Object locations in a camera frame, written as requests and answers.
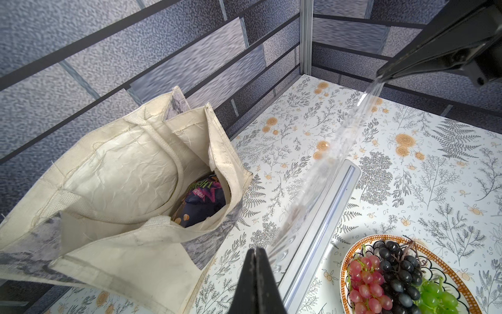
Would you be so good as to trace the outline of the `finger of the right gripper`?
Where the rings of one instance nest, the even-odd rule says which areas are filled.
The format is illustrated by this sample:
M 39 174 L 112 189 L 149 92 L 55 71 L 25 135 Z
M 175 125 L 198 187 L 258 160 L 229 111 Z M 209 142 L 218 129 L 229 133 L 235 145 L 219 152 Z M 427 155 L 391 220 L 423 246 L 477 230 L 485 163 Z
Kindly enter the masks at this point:
M 501 82 L 501 2 L 449 1 L 376 73 L 380 82 L 461 71 L 475 86 Z

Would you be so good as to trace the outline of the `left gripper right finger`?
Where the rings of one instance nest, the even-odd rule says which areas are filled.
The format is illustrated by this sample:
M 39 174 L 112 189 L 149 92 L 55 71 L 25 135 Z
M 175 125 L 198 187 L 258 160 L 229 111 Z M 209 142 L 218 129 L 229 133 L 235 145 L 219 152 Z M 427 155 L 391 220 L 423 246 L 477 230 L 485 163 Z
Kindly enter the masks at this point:
M 263 248 L 256 249 L 256 297 L 259 314 L 286 314 L 269 259 Z

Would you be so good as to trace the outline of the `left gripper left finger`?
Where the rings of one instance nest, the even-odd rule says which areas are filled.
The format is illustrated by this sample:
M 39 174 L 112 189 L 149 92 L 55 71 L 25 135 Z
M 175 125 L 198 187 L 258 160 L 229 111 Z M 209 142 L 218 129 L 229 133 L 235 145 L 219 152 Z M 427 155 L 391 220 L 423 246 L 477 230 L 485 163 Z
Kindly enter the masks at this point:
M 256 251 L 249 249 L 244 259 L 229 314 L 257 313 Z

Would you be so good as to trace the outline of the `cream plastic wrap dispenser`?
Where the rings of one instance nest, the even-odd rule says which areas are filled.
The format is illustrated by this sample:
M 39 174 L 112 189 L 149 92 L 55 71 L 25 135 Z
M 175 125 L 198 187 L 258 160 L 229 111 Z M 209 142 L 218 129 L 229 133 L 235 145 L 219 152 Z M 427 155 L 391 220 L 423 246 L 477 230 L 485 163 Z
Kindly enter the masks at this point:
M 298 313 L 308 293 L 332 235 L 362 171 L 345 160 L 337 175 L 316 191 L 303 209 L 290 212 L 292 225 L 284 225 L 278 239 L 267 248 L 282 304 L 287 313 Z

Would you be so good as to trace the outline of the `clear plastic wrap sheet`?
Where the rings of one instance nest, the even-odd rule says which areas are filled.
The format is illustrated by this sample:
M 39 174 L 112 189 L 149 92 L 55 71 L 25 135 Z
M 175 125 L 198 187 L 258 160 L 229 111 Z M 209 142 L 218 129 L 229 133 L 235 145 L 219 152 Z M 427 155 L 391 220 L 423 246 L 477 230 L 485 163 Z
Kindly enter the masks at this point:
M 277 283 L 282 283 L 288 272 L 298 273 L 292 266 L 292 260 L 312 225 L 310 217 L 317 214 L 326 199 L 329 188 L 341 171 L 342 164 L 369 116 L 371 107 L 377 102 L 383 86 L 382 78 L 377 77 L 366 91 L 352 92 L 345 102 L 337 100 L 342 88 L 333 87 L 324 98 L 326 107 L 312 114 L 317 125 L 321 127 L 320 133 L 326 144 L 315 149 L 320 159 L 315 159 L 306 172 L 288 209 L 284 226 L 267 248 Z

